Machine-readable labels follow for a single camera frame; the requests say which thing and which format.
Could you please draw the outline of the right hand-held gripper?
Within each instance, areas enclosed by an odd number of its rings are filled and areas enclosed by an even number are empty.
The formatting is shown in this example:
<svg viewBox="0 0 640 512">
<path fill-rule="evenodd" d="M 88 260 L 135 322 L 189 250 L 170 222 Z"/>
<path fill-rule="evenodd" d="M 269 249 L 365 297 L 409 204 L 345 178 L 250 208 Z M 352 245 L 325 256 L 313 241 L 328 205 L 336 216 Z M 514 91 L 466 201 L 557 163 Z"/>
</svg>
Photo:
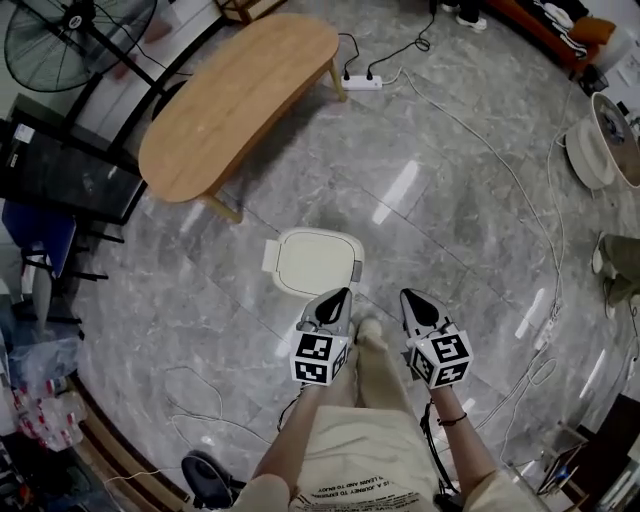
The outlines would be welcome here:
<svg viewBox="0 0 640 512">
<path fill-rule="evenodd" d="M 453 325 L 442 333 L 421 334 L 421 327 L 442 327 L 450 318 L 446 306 L 412 288 L 400 292 L 403 328 L 408 337 L 408 366 L 429 390 L 462 382 L 473 362 L 467 332 Z"/>
</svg>

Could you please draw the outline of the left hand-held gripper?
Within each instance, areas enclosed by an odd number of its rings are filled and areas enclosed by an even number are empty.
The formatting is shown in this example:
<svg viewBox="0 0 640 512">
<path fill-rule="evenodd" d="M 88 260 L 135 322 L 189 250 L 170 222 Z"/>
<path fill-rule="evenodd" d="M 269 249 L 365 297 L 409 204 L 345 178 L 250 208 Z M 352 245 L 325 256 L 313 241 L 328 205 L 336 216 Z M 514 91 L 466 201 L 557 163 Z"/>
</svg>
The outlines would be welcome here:
<svg viewBox="0 0 640 512">
<path fill-rule="evenodd" d="M 353 294 L 330 290 L 307 304 L 291 339 L 291 376 L 304 385 L 327 387 L 345 366 L 351 350 Z"/>
</svg>

